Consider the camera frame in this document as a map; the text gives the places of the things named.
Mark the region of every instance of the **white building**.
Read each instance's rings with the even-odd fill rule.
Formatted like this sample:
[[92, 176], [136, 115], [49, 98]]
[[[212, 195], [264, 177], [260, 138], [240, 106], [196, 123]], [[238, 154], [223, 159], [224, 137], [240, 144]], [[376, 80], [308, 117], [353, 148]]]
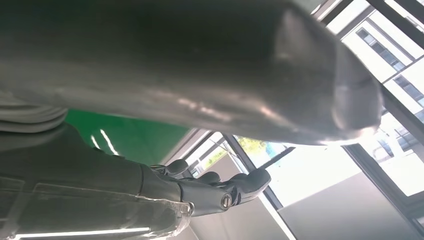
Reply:
[[[394, 0], [385, 2], [424, 33], [424, 24]], [[424, 123], [424, 49], [365, 0], [354, 0], [327, 27]], [[424, 146], [387, 110], [374, 138], [361, 145], [407, 196], [423, 190]]]

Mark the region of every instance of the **plastic wrap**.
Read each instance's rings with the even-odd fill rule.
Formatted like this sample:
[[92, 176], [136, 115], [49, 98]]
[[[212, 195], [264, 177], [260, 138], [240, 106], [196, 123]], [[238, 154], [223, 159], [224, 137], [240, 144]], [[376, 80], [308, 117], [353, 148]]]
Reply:
[[148, 240], [179, 234], [190, 222], [189, 203], [116, 192], [0, 181], [0, 201], [10, 203], [0, 239]]

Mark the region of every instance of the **green panel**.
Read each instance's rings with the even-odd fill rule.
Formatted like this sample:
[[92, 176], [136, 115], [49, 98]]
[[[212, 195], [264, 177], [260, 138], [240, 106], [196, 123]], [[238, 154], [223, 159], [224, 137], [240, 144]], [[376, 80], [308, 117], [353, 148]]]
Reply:
[[114, 149], [128, 160], [146, 165], [158, 164], [188, 131], [160, 122], [78, 110], [70, 110], [66, 122], [76, 127], [90, 146], [95, 146], [94, 139], [106, 153], [114, 154]]

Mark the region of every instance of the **building window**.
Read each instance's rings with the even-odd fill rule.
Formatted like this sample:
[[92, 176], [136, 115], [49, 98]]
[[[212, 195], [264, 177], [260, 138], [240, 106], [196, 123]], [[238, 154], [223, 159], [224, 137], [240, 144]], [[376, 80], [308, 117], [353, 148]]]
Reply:
[[404, 76], [399, 75], [393, 79], [411, 98], [413, 98], [418, 104], [424, 107], [424, 95], [410, 83]]
[[356, 34], [363, 39], [380, 57], [382, 57], [390, 66], [396, 71], [402, 70], [405, 65], [399, 61], [387, 48], [379, 43], [371, 34], [369, 34], [363, 27], [359, 29]]

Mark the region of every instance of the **robotic hand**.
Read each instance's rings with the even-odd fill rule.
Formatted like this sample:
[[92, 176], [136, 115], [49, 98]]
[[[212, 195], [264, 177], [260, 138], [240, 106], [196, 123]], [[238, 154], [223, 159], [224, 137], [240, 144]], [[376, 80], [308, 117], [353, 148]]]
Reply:
[[68, 124], [0, 141], [9, 143], [0, 146], [0, 239], [169, 237], [190, 217], [253, 200], [271, 180], [263, 169], [225, 182], [215, 172], [179, 178], [184, 160], [149, 167], [107, 155]]

